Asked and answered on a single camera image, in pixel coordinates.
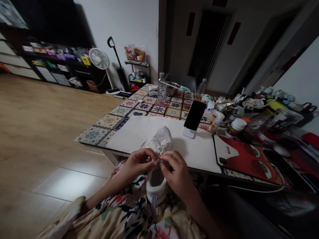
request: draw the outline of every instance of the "phone stand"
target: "phone stand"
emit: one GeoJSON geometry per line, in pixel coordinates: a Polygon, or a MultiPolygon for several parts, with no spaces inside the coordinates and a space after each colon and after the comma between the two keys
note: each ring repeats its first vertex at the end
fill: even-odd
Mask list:
{"type": "Polygon", "coordinates": [[[188,138],[195,138],[196,131],[184,127],[183,135],[188,137],[188,138]]]}

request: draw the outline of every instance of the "tile pattern tablecloth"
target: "tile pattern tablecloth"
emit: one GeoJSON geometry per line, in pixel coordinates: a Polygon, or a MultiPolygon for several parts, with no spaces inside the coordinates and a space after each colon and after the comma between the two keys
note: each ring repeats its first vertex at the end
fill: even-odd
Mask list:
{"type": "MultiPolygon", "coordinates": [[[[150,95],[149,86],[146,84],[139,91],[113,109],[110,113],[99,119],[94,125],[75,138],[75,141],[106,148],[111,137],[123,127],[132,116],[162,116],[178,120],[186,120],[190,106],[194,100],[194,93],[179,90],[174,97],[166,96],[165,105],[157,103],[157,95],[150,95]]],[[[199,128],[208,131],[210,121],[202,117],[199,128]]],[[[218,135],[225,136],[226,128],[219,128],[218,135]]],[[[222,174],[256,182],[267,181],[251,177],[233,170],[221,168],[222,174]]]]}

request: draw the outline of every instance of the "chair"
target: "chair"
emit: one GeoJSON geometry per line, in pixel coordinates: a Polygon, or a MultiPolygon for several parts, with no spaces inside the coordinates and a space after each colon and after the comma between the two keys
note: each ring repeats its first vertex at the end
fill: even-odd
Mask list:
{"type": "Polygon", "coordinates": [[[175,82],[179,85],[187,87],[191,92],[196,92],[196,79],[187,75],[174,75],[168,73],[165,77],[165,81],[175,82]]]}

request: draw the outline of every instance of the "hand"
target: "hand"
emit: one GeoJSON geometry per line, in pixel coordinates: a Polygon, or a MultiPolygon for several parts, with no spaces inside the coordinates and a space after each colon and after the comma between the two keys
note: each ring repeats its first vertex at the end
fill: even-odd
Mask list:
{"type": "Polygon", "coordinates": [[[190,189],[196,189],[190,178],[187,164],[178,151],[167,151],[162,156],[161,160],[169,162],[173,167],[173,172],[170,172],[165,163],[159,163],[162,173],[173,191],[184,201],[190,196],[190,189]]]}
{"type": "Polygon", "coordinates": [[[133,182],[143,172],[158,165],[157,156],[152,149],[144,148],[131,153],[119,175],[125,184],[133,182]],[[150,157],[153,161],[146,163],[150,157]]]}

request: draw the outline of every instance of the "floral dress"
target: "floral dress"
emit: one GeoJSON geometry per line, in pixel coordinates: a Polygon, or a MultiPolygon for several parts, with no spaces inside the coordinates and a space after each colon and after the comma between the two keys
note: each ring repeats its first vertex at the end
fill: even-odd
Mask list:
{"type": "MultiPolygon", "coordinates": [[[[116,165],[107,183],[112,183],[125,162],[122,160],[116,165]]],[[[195,186],[201,191],[203,176],[194,174],[192,177],[195,186]]],[[[140,175],[126,188],[106,198],[79,218],[77,215],[85,197],[77,198],[37,238],[204,238],[185,205],[173,191],[167,194],[157,208],[151,208],[145,193],[146,178],[147,174],[140,175]]]]}

